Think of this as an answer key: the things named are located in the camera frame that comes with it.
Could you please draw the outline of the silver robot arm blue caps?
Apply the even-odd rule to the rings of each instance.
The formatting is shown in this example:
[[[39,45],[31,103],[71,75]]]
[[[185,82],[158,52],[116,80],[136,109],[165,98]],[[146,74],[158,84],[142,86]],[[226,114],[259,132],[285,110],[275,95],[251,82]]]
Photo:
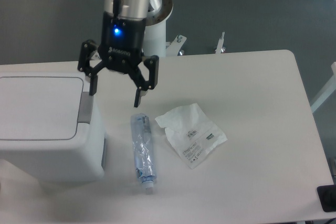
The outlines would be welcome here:
[[[95,95],[98,72],[104,68],[128,74],[137,87],[134,106],[158,82],[159,58],[166,52],[166,20],[172,0],[104,0],[101,42],[81,45],[78,70],[90,79]]]

